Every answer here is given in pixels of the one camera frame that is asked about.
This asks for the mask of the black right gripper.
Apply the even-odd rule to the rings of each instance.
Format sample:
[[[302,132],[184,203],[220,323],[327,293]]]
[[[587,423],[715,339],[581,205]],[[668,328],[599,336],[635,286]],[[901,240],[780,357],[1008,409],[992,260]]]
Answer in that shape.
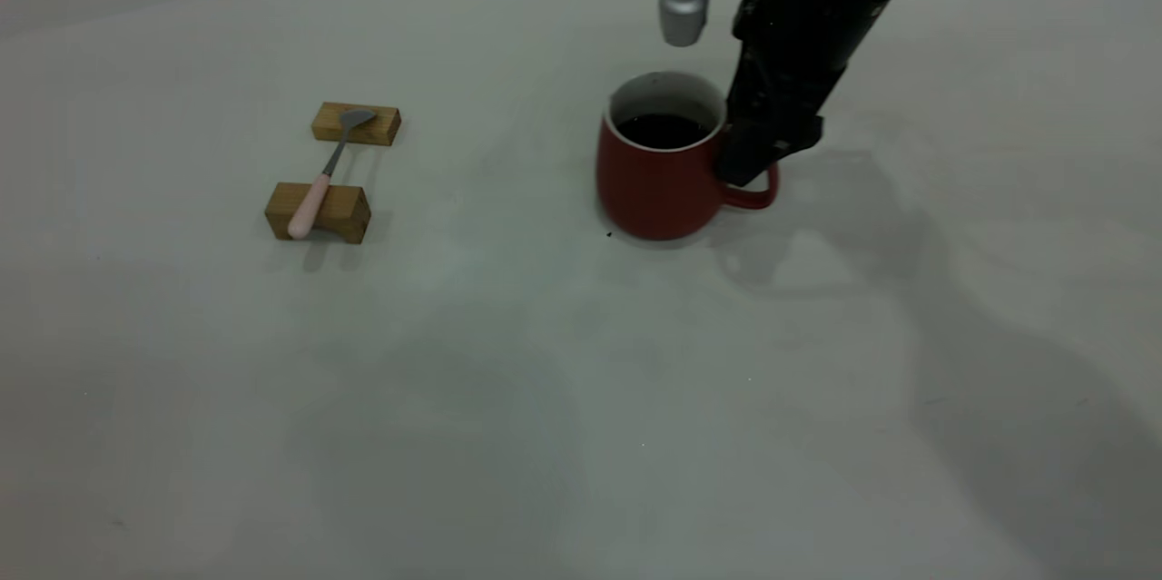
[[[719,182],[744,187],[779,159],[818,144],[824,119],[817,113],[889,1],[756,0],[738,15],[743,56],[729,93],[736,122],[715,158]],[[780,141],[766,124],[776,120]]]

